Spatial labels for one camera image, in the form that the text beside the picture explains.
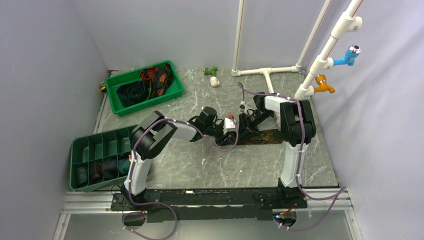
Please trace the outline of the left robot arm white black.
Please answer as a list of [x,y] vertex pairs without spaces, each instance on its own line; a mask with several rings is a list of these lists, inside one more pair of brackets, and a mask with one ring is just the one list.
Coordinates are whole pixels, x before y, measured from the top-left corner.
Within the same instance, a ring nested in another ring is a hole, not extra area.
[[166,117],[159,111],[151,113],[129,134],[129,170],[121,187],[124,204],[131,210],[143,205],[151,164],[171,139],[196,142],[206,136],[214,138],[213,148],[228,152],[239,143],[239,125],[231,114],[218,118],[217,111],[209,106],[187,121]]

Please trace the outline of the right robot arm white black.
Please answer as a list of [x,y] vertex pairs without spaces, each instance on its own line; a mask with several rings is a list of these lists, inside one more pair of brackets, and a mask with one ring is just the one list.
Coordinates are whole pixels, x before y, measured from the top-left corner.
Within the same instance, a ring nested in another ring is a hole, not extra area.
[[259,134],[258,125],[270,117],[279,119],[280,138],[285,143],[284,165],[278,179],[276,203],[289,207],[295,199],[302,199],[301,172],[306,150],[315,137],[317,128],[308,100],[296,100],[278,93],[259,92],[253,100],[251,113],[240,105],[238,139],[249,140]]

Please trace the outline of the brown patterned necktie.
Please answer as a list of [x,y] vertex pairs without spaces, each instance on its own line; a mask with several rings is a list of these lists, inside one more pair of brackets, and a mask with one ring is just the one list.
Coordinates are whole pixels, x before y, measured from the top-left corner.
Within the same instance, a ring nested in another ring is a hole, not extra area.
[[238,139],[238,146],[282,144],[283,139],[278,129],[260,130],[251,136]]

